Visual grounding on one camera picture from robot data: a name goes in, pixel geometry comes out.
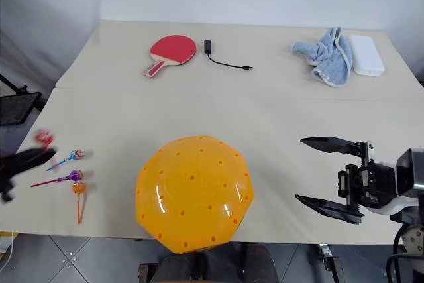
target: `cable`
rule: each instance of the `cable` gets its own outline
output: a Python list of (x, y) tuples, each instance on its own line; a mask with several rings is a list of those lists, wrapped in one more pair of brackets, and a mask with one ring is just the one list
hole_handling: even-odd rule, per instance
[(223, 66), (230, 66), (232, 68), (240, 68), (240, 69), (243, 69), (243, 70), (251, 70), (251, 69), (253, 69), (253, 67), (251, 67), (251, 66), (234, 66), (232, 64), (226, 64), (226, 63), (215, 61), (214, 59), (211, 58), (211, 55), (210, 54), (208, 54), (207, 57), (210, 59), (210, 61), (212, 61), (212, 62), (214, 62), (216, 64), (221, 64)]
[(424, 260), (424, 255), (413, 255), (408, 253), (399, 253), (397, 255), (392, 255), (387, 259), (386, 262), (386, 274), (387, 274), (387, 282), (392, 283), (392, 273), (390, 273), (390, 266), (392, 265), (393, 260), (399, 260), (400, 258), (409, 258), (413, 260)]
[(252, 66), (234, 66), (232, 64), (227, 64), (227, 63), (222, 63), (222, 62), (215, 61), (214, 59), (211, 58), (212, 42), (210, 40), (205, 39), (204, 45), (205, 45), (205, 50), (204, 51), (205, 51), (207, 57), (210, 59), (210, 61), (212, 61), (212, 62), (214, 62), (216, 64), (220, 64), (222, 66), (229, 66), (229, 67), (232, 67), (232, 68), (240, 68), (240, 69), (243, 69), (243, 70), (251, 70), (251, 69), (253, 69)]
[(3, 266), (0, 268), (0, 273), (2, 273), (3, 269), (8, 265), (9, 261), (11, 260), (12, 253), (13, 253), (13, 232), (11, 232), (11, 252), (9, 253), (9, 257), (6, 263), (3, 264)]
[[(394, 242), (393, 242), (393, 254), (394, 255), (396, 255), (398, 253), (399, 240), (408, 227), (409, 227), (409, 225), (404, 223), (400, 227), (400, 229), (397, 231), (397, 233), (395, 235)], [(400, 269), (399, 269), (399, 260), (398, 259), (394, 260), (394, 267), (395, 267), (396, 282), (400, 283), (401, 278), (400, 278)]]

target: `cable connector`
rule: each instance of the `cable connector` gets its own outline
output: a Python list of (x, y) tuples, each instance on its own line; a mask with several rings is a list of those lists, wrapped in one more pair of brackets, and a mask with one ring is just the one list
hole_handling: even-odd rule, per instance
[(251, 70), (251, 69), (253, 69), (252, 66), (234, 66), (232, 64), (227, 64), (227, 63), (222, 63), (222, 62), (215, 61), (210, 56), (210, 54), (212, 53), (212, 42), (210, 40), (205, 39), (204, 46), (205, 46), (205, 53), (206, 53), (207, 57), (210, 59), (210, 61), (212, 61), (212, 62), (214, 62), (216, 64), (220, 64), (222, 66), (230, 66), (232, 68), (240, 68), (240, 69), (243, 69), (243, 70)]

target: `purple lollipop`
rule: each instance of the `purple lollipop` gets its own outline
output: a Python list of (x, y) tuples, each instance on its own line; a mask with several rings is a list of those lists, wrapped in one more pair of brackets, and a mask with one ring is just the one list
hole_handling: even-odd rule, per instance
[(63, 182), (64, 180), (73, 180), (73, 181), (77, 182), (77, 181), (81, 180), (83, 178), (83, 176), (84, 176), (84, 174), (81, 170), (75, 169), (75, 170), (72, 170), (71, 173), (68, 176), (56, 178), (56, 179), (53, 179), (53, 180), (49, 180), (47, 182), (41, 182), (39, 184), (34, 184), (34, 185), (31, 185), (31, 187), (37, 187), (37, 186), (49, 184), (50, 182)]

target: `paddle handle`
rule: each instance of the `paddle handle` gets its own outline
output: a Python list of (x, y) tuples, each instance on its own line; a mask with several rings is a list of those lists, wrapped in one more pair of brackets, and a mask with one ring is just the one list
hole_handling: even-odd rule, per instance
[(145, 69), (145, 71), (143, 71), (143, 74), (147, 76), (148, 78), (153, 78), (164, 66), (165, 66), (165, 61), (157, 60), (147, 69)]

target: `lollipop stick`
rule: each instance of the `lollipop stick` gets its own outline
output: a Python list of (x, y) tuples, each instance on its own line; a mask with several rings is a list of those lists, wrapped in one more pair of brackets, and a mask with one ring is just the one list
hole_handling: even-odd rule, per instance
[(55, 169), (57, 166), (62, 165), (65, 161), (66, 159), (61, 162), (58, 162), (57, 164), (51, 166), (50, 168), (47, 168), (46, 171), (48, 172), (49, 170)]
[(57, 182), (58, 180), (57, 179), (53, 179), (53, 180), (49, 180), (49, 181), (47, 181), (47, 182), (41, 182), (41, 183), (39, 183), (39, 184), (33, 184), (33, 185), (31, 185), (31, 187), (37, 187), (37, 186), (41, 186), (41, 185), (45, 185), (45, 184), (49, 184), (50, 182)]
[(77, 194), (77, 224), (81, 223), (80, 194)]
[(54, 172), (59, 171), (59, 165), (57, 164), (56, 159), (54, 159), (54, 156), (50, 159), (50, 164), (52, 165), (52, 169)]

